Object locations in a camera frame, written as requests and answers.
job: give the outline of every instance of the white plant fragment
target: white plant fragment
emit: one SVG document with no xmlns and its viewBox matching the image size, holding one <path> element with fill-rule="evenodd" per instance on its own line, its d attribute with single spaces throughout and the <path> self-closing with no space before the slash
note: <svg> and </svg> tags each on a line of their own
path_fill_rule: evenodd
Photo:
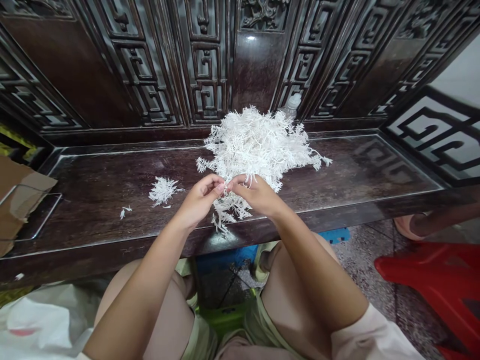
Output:
<svg viewBox="0 0 480 360">
<path fill-rule="evenodd" d="M 184 189 L 177 189 L 175 184 L 178 183 L 178 181 L 170 180 L 165 177 L 155 177 L 155 179 L 156 183 L 152 184 L 153 189 L 148 196 L 155 202 L 152 205 L 152 208 L 161 204 L 166 204 L 173 194 L 185 191 Z"/>
<path fill-rule="evenodd" d="M 211 169 L 226 183 L 238 174 L 247 174 L 248 182 L 256 181 L 258 174 L 278 193 L 288 170 L 312 165 L 318 171 L 322 162 L 328 167 L 332 160 L 312 149 L 304 125 L 294 126 L 293 121 L 281 111 L 261 115 L 254 106 L 244 108 L 241 114 L 228 113 L 220 126 L 211 127 L 204 142 L 214 157 L 212 161 L 199 157 L 198 171 Z M 213 206 L 218 214 L 212 219 L 217 231 L 227 231 L 225 222 L 252 216 L 249 204 L 233 192 L 215 200 Z"/>
<path fill-rule="evenodd" d="M 125 217 L 125 210 L 133 211 L 132 208 L 130 207 L 130 205 L 128 205 L 128 207 L 122 207 L 121 209 L 122 210 L 121 210 L 121 213 L 120 213 L 120 220 L 122 220 Z"/>
</svg>

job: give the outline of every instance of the pink sleeve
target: pink sleeve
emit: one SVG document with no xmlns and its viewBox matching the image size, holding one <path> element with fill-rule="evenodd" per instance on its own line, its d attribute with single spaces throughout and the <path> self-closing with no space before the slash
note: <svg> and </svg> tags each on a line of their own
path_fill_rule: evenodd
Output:
<svg viewBox="0 0 480 360">
<path fill-rule="evenodd" d="M 372 304 L 353 325 L 331 334 L 333 360 L 424 360 L 394 322 Z"/>
</svg>

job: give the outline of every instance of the red plastic stool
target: red plastic stool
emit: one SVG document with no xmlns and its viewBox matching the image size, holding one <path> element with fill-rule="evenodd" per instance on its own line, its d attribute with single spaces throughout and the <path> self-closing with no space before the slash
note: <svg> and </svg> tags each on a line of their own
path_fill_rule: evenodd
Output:
<svg viewBox="0 0 480 360">
<path fill-rule="evenodd" d="M 475 360 L 473 357 L 463 355 L 459 352 L 447 349 L 442 346 L 437 346 L 436 348 L 440 351 L 445 360 Z"/>
<path fill-rule="evenodd" d="M 379 257 L 375 267 L 385 280 L 417 290 L 480 359 L 480 320 L 463 302 L 480 302 L 480 245 L 419 241 L 411 253 Z M 444 354 L 447 359 L 464 359 L 452 351 Z"/>
</svg>

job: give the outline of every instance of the plastic bag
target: plastic bag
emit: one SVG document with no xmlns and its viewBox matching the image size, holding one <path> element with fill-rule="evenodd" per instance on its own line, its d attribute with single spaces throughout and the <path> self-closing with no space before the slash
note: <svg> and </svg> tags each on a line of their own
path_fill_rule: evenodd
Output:
<svg viewBox="0 0 480 360">
<path fill-rule="evenodd" d="M 100 297 L 72 284 L 45 286 L 0 309 L 0 359 L 74 359 Z"/>
</svg>

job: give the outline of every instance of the leg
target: leg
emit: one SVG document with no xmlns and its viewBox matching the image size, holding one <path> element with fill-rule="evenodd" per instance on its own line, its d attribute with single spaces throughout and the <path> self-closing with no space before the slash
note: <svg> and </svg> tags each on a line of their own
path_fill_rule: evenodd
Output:
<svg viewBox="0 0 480 360">
<path fill-rule="evenodd" d="M 339 262 L 330 244 L 320 235 L 315 236 Z M 308 300 L 294 264 L 281 242 L 270 252 L 264 264 L 271 268 L 261 299 L 280 335 L 306 358 L 329 359 L 332 353 L 330 334 L 314 321 L 315 305 Z"/>
<path fill-rule="evenodd" d="M 98 324 L 110 304 L 132 276 L 140 261 L 132 261 L 125 265 L 114 276 L 101 299 L 95 317 L 95 325 Z M 165 359 L 180 359 L 182 357 L 194 325 L 194 314 L 186 302 L 187 291 L 182 277 L 175 271 L 143 356 L 145 360 L 158 359 L 159 354 Z"/>
<path fill-rule="evenodd" d="M 480 217 L 480 202 L 441 208 L 428 215 L 415 214 L 395 219 L 398 231 L 412 240 L 419 240 L 452 225 Z"/>
</svg>

